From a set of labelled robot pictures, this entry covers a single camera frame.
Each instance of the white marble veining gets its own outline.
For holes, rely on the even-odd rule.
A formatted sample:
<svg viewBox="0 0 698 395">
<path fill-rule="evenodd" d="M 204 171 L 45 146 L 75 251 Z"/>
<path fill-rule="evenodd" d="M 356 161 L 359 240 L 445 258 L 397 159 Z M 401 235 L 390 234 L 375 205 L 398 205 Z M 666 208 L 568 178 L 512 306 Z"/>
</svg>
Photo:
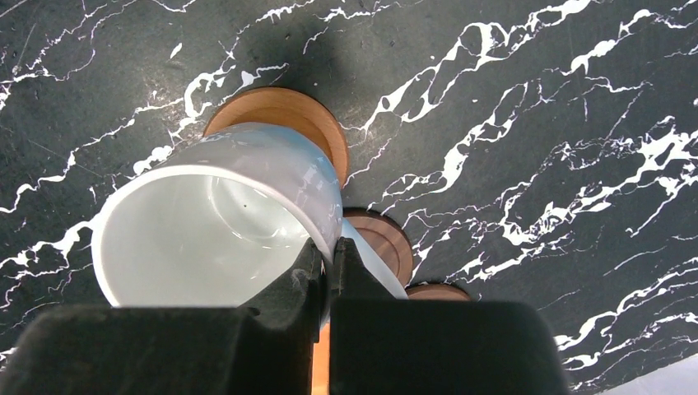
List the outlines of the white marble veining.
<svg viewBox="0 0 698 395">
<path fill-rule="evenodd" d="M 161 8 L 161 12 L 187 13 L 196 7 L 197 0 L 191 0 L 177 6 L 171 2 L 150 0 Z M 10 74 L 0 81 L 0 114 L 6 107 L 12 105 L 15 86 L 29 80 L 49 80 L 56 83 L 65 83 L 72 76 L 84 72 L 91 67 L 95 57 L 100 56 L 98 49 L 92 47 L 91 54 L 85 62 L 76 64 L 74 68 L 66 72 L 52 72 L 44 65 L 47 53 L 54 50 L 69 50 L 64 48 L 67 37 L 92 42 L 100 33 L 99 28 L 107 20 L 120 18 L 129 7 L 137 0 L 128 2 L 106 2 L 90 8 L 82 3 L 84 11 L 82 19 L 75 26 L 65 26 L 56 35 L 47 35 L 43 47 L 40 49 L 25 49 L 19 55 L 19 60 L 11 58 L 7 52 L 7 46 L 0 44 L 0 64 L 11 69 Z M 467 80 L 476 79 L 479 72 L 486 70 L 496 63 L 507 63 L 518 52 L 525 50 L 527 46 L 537 42 L 538 37 L 545 35 L 548 30 L 558 26 L 572 25 L 577 16 L 590 13 L 592 8 L 610 7 L 613 2 L 592 0 L 566 0 L 551 1 L 553 4 L 538 10 L 532 10 L 520 21 L 513 25 L 506 25 L 497 21 L 478 21 L 467 23 L 460 30 L 460 34 L 454 36 L 449 42 L 448 50 L 442 53 L 434 52 L 429 57 L 425 54 L 421 70 L 412 75 L 404 76 L 399 84 L 391 86 L 390 90 L 382 95 L 377 95 L 371 101 L 373 111 L 365 114 L 359 123 L 352 126 L 343 124 L 347 135 L 354 137 L 352 149 L 363 147 L 371 138 L 371 133 L 381 114 L 394 114 L 401 124 L 420 124 L 425 118 L 433 116 L 442 105 L 448 104 L 454 99 L 457 91 Z M 306 2 L 285 2 L 278 8 L 266 10 L 255 18 L 246 21 L 238 30 L 234 39 L 227 43 L 213 40 L 212 47 L 220 48 L 220 64 L 218 68 L 200 70 L 199 74 L 189 81 L 175 96 L 165 98 L 157 97 L 159 93 L 153 91 L 151 95 L 143 96 L 141 104 L 134 108 L 129 117 L 114 125 L 105 125 L 103 131 L 99 131 L 97 137 L 85 137 L 84 142 L 73 147 L 65 153 L 65 166 L 54 174 L 32 174 L 30 180 L 23 184 L 6 185 L 3 183 L 3 192 L 6 189 L 14 197 L 11 204 L 0 207 L 0 217 L 14 216 L 17 210 L 25 204 L 25 198 L 32 193 L 39 193 L 47 185 L 62 183 L 76 168 L 83 168 L 77 161 L 76 154 L 90 147 L 102 144 L 107 137 L 121 135 L 129 129 L 139 128 L 144 114 L 168 114 L 176 117 L 179 125 L 174 131 L 167 133 L 170 144 L 164 146 L 148 147 L 150 155 L 133 162 L 132 171 L 128 174 L 112 173 L 113 188 L 117 188 L 115 177 L 121 175 L 131 179 L 149 170 L 153 165 L 165 160 L 173 151 L 179 149 L 180 144 L 186 144 L 191 136 L 199 131 L 207 121 L 210 111 L 215 109 L 236 93 L 256 86 L 259 80 L 277 81 L 290 69 L 289 63 L 259 64 L 254 68 L 243 69 L 239 65 L 238 58 L 244 56 L 237 53 L 238 45 L 249 40 L 249 30 L 258 24 L 272 24 L 291 17 L 294 13 L 305 12 L 307 7 L 316 7 L 313 18 L 320 24 L 319 30 L 314 30 L 302 40 L 301 47 L 295 49 L 302 55 L 310 55 L 314 45 L 325 36 L 339 31 L 335 23 L 341 21 L 350 26 L 370 21 L 382 13 L 393 12 L 397 8 L 424 7 L 427 0 L 419 2 L 376 2 L 373 8 L 363 11 L 347 11 L 344 2 L 331 2 L 322 4 L 316 0 Z M 580 246 L 575 243 L 578 235 L 574 225 L 584 221 L 590 216 L 600 216 L 613 212 L 619 206 L 625 204 L 625 200 L 632 197 L 636 191 L 647 188 L 656 188 L 663 191 L 663 200 L 655 202 L 652 207 L 644 207 L 636 212 L 635 225 L 626 229 L 628 240 L 640 238 L 649 228 L 655 224 L 658 216 L 668 207 L 676 204 L 679 197 L 685 197 L 693 193 L 698 182 L 698 130 L 686 128 L 685 123 L 678 114 L 662 114 L 653 120 L 650 128 L 643 130 L 631 130 L 627 132 L 626 125 L 630 114 L 636 110 L 637 104 L 644 95 L 651 95 L 657 88 L 650 76 L 641 81 L 633 81 L 623 84 L 613 81 L 611 77 L 598 74 L 598 62 L 605 57 L 625 48 L 627 45 L 637 45 L 637 38 L 644 37 L 651 31 L 672 32 L 673 30 L 696 29 L 698 22 L 698 0 L 684 0 L 675 2 L 668 12 L 657 12 L 652 7 L 638 9 L 634 14 L 618 17 L 617 32 L 613 35 L 599 37 L 593 45 L 575 49 L 571 62 L 564 65 L 552 65 L 540 71 L 540 75 L 526 81 L 518 81 L 501 92 L 495 92 L 499 96 L 498 102 L 483 113 L 474 126 L 463 131 L 462 138 L 455 142 L 449 149 L 435 153 L 443 160 L 441 165 L 429 172 L 420 173 L 418 170 L 406 168 L 392 181 L 381 186 L 382 193 L 374 196 L 371 208 L 380 209 L 384 214 L 391 214 L 402 207 L 414 207 L 414 202 L 433 198 L 435 195 L 445 195 L 452 192 L 462 180 L 464 170 L 472 164 L 472 151 L 475 146 L 485 149 L 487 146 L 497 146 L 506 142 L 511 133 L 520 132 L 518 123 L 523 117 L 529 116 L 532 111 L 546 108 L 548 105 L 566 102 L 567 105 L 579 104 L 579 111 L 585 122 L 595 116 L 589 103 L 593 102 L 597 94 L 616 97 L 617 114 L 616 122 L 608 129 L 603 130 L 598 136 L 580 140 L 564 141 L 556 145 L 539 164 L 538 170 L 526 176 L 518 182 L 503 187 L 497 191 L 497 196 L 487 204 L 473 204 L 466 198 L 462 206 L 452 211 L 434 211 L 429 207 L 420 207 L 408 211 L 404 216 L 402 225 L 407 229 L 413 227 L 421 230 L 421 233 L 413 236 L 413 245 L 416 256 L 416 268 L 413 275 L 417 276 L 423 267 L 431 263 L 433 253 L 437 249 L 450 244 L 459 243 L 463 235 L 467 235 L 465 248 L 469 253 L 474 253 L 476 258 L 459 264 L 459 268 L 450 273 L 444 279 L 447 282 L 471 284 L 477 281 L 496 281 L 499 277 L 517 267 L 533 265 L 539 258 L 550 256 L 565 256 L 574 252 L 593 249 L 594 246 Z M 5 10 L 0 10 L 0 18 L 8 17 L 17 12 L 21 7 L 29 7 L 30 2 L 20 0 Z M 29 30 L 32 35 L 34 27 Z M 466 38 L 472 38 L 473 34 L 479 37 L 475 44 Z M 174 47 L 168 47 L 169 58 L 164 56 L 162 62 L 177 60 L 183 56 L 188 44 L 180 39 L 173 39 Z M 688 58 L 698 54 L 698 44 L 683 44 L 677 42 L 675 48 L 665 48 L 662 58 Z M 454 72 L 449 64 L 459 57 L 470 57 L 473 62 L 466 67 Z M 407 93 L 411 88 L 427 79 L 429 83 L 418 92 L 415 103 L 407 103 Z M 445 86 L 437 89 L 435 82 L 445 79 Z M 570 97 L 570 90 L 579 87 L 580 95 Z M 212 90 L 226 89 L 229 94 L 223 97 L 210 95 Z M 399 114 L 398 108 L 405 108 L 410 104 L 409 110 Z M 698 107 L 698 98 L 686 103 L 693 108 Z M 354 163 L 353 172 L 349 175 L 348 183 L 360 182 L 376 165 L 390 155 L 392 144 L 397 141 L 400 130 L 395 129 L 375 145 L 371 155 L 359 163 Z M 611 181 L 600 179 L 596 183 L 583 185 L 575 190 L 567 200 L 551 199 L 544 205 L 544 209 L 536 214 L 533 221 L 522 221 L 516 214 L 517 207 L 521 204 L 529 191 L 539 182 L 542 174 L 550 169 L 561 166 L 570 173 L 598 169 L 609 166 L 611 160 L 624 160 L 635 158 L 633 162 L 634 173 L 622 178 L 614 178 Z M 678 165 L 679 171 L 669 171 L 670 166 Z M 90 196 L 95 203 L 103 202 L 104 197 L 98 197 L 95 193 L 96 185 L 86 186 L 83 193 Z M 479 213 L 489 211 L 495 215 L 480 217 Z M 71 274 L 90 267 L 90 264 L 75 267 L 69 261 L 68 255 L 81 240 L 79 232 L 90 229 L 100 221 L 98 216 L 86 218 L 69 224 L 63 232 L 63 236 L 48 240 L 37 239 L 32 244 L 17 246 L 16 253 L 7 257 L 0 257 L 0 270 L 9 266 L 17 267 L 11 275 L 5 279 L 10 283 L 3 283 L 3 297 L 0 299 L 0 309 L 6 309 L 13 303 L 13 297 L 22 287 L 23 279 L 27 277 L 49 277 L 58 273 L 67 272 L 67 280 L 61 280 L 55 286 L 55 290 L 63 292 L 70 284 Z M 597 230 L 602 237 L 603 227 Z M 599 277 L 612 276 L 619 270 L 628 270 L 633 265 L 651 262 L 658 259 L 662 253 L 680 246 L 681 243 L 690 242 L 698 237 L 698 231 L 692 234 L 672 235 L 672 247 L 670 244 L 662 246 L 648 246 L 625 256 L 617 262 L 609 263 L 611 270 L 600 272 Z M 491 251 L 483 240 L 495 238 L 505 241 L 516 252 L 507 258 L 492 257 Z M 41 250 L 52 249 L 62 262 L 43 266 L 37 253 Z M 555 339 L 563 355 L 564 367 L 572 372 L 573 377 L 582 378 L 572 383 L 574 390 L 594 390 L 605 388 L 605 377 L 614 369 L 620 369 L 624 360 L 637 354 L 651 354 L 658 349 L 668 349 L 676 344 L 692 344 L 698 342 L 698 337 L 691 334 L 676 336 L 668 335 L 664 328 L 674 328 L 676 323 L 685 323 L 694 328 L 698 326 L 698 318 L 695 310 L 696 304 L 691 300 L 696 294 L 698 284 L 698 255 L 676 262 L 670 270 L 659 273 L 652 281 L 638 285 L 638 288 L 623 295 L 617 300 L 607 300 L 606 305 L 599 306 L 598 312 L 590 317 L 583 317 L 574 329 L 565 332 L 556 332 Z M 572 288 L 570 292 L 560 295 L 549 304 L 540 306 L 540 310 L 548 309 L 556 304 L 565 303 L 566 300 L 584 293 L 582 288 Z M 681 299 L 672 298 L 679 290 L 692 290 Z M 54 302 L 37 300 L 21 317 L 3 316 L 2 321 L 8 328 L 14 328 L 25 323 L 25 318 L 35 309 Z M 692 306 L 693 311 L 685 311 L 681 314 L 665 312 L 671 306 L 684 303 L 686 308 Z M 624 330 L 621 334 L 615 331 L 616 325 L 629 314 L 638 314 L 643 323 L 632 328 L 632 335 Z M 0 353 L 2 363 L 14 349 Z M 581 374 L 580 371 L 592 372 Z"/>
</svg>

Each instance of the wooden coaster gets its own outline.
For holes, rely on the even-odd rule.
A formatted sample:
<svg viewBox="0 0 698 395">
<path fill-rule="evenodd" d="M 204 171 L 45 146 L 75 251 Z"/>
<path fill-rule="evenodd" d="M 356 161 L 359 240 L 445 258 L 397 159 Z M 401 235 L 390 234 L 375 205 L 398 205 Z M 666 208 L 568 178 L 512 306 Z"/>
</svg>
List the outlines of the wooden coaster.
<svg viewBox="0 0 698 395">
<path fill-rule="evenodd" d="M 309 138 L 332 162 L 339 184 L 347 183 L 349 148 L 344 131 L 319 102 L 285 88 L 252 89 L 222 105 L 203 131 L 204 136 L 244 122 L 261 122 L 292 128 Z"/>
<path fill-rule="evenodd" d="M 410 300 L 457 300 L 468 302 L 470 295 L 455 286 L 445 284 L 429 284 L 427 286 L 414 286 L 407 289 Z"/>
<path fill-rule="evenodd" d="M 361 209 L 346 210 L 344 217 L 390 267 L 400 284 L 406 286 L 412 278 L 414 257 L 400 226 L 386 216 Z"/>
</svg>

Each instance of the orange part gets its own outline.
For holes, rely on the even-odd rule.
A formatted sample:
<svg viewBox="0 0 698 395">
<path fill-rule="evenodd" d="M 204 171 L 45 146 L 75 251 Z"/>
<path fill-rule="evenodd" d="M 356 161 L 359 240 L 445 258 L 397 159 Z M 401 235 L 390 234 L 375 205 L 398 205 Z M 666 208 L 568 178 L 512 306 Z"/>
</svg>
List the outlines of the orange part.
<svg viewBox="0 0 698 395">
<path fill-rule="evenodd" d="M 329 323 L 320 331 L 313 348 L 312 395 L 329 394 Z"/>
</svg>

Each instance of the table surface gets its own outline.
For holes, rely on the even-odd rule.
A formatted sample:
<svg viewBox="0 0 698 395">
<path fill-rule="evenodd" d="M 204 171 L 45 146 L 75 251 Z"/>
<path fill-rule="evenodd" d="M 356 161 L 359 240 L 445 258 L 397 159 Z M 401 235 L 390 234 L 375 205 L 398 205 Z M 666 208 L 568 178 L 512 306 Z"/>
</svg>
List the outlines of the table surface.
<svg viewBox="0 0 698 395">
<path fill-rule="evenodd" d="M 0 350 L 105 303 L 91 221 L 237 92 L 325 104 L 346 207 L 407 232 L 412 284 L 537 308 L 571 387 L 698 352 L 698 1 L 0 4 Z"/>
</svg>

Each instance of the white cup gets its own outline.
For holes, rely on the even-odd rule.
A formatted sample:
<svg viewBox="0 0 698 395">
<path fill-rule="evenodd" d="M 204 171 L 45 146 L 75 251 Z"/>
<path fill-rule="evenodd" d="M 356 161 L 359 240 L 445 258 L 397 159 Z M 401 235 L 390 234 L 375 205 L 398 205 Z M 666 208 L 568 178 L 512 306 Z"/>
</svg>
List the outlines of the white cup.
<svg viewBox="0 0 698 395">
<path fill-rule="evenodd" d="M 235 307 L 291 267 L 308 237 L 331 265 L 340 236 L 395 297 L 398 279 L 342 219 L 327 156 L 296 131 L 226 128 L 135 178 L 102 207 L 95 274 L 113 306 Z"/>
</svg>

